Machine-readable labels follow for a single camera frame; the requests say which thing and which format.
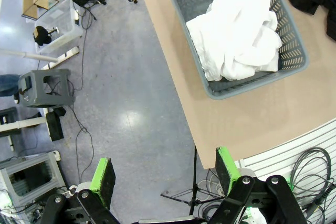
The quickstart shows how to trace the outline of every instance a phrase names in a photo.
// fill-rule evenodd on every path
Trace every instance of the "laundry basket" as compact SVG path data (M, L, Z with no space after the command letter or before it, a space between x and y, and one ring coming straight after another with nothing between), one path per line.
M221 100L232 97L290 76L302 71L308 66L306 49L298 32L298 28L289 13L286 2L284 0L271 0L270 10L273 10L278 18L276 32L279 34L283 43L279 49L279 59L281 60L279 71L256 72L252 77L237 81L227 81L225 78L221 81L207 81L197 51L187 29L186 22L198 15L205 14L212 1L213 0L172 0L192 51L199 75L201 76L205 92L210 98Z

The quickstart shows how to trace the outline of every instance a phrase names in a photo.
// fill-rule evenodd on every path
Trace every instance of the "floor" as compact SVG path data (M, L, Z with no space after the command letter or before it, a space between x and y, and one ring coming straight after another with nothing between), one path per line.
M192 186L193 139L147 8L143 0L138 1L108 0L106 6L92 10L97 21L87 33L83 90L75 93L75 112L90 131L95 148L83 181L92 178L100 157L112 158L117 176L112 206L122 223L187 216L187 205L164 199L160 193ZM0 47L35 52L34 24L20 16L21 3L3 0ZM24 74L37 69L38 61L0 57L0 65L0 74ZM70 69L70 80L76 88L81 86L81 54L60 68ZM1 98L0 109L11 106L15 106L13 98ZM17 109L21 119L37 112ZM24 129L13 138L12 153L7 138L1 138L0 159L58 150L67 183L78 184L75 139L80 129L70 110L61 122L63 140L51 142L45 125ZM78 154L82 171L92 157L87 134L78 137ZM198 164L198 180L204 179L206 171Z

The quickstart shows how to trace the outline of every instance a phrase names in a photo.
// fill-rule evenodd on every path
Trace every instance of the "white towel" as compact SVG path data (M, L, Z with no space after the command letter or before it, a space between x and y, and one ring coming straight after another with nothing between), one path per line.
M269 5L270 0L214 0L206 14L186 23L208 81L278 70L282 43Z

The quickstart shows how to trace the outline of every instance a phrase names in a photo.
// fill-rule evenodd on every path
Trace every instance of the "jeans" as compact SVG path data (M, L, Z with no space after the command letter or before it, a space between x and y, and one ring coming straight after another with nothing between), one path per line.
M10 97L19 91L17 74L0 75L0 97Z

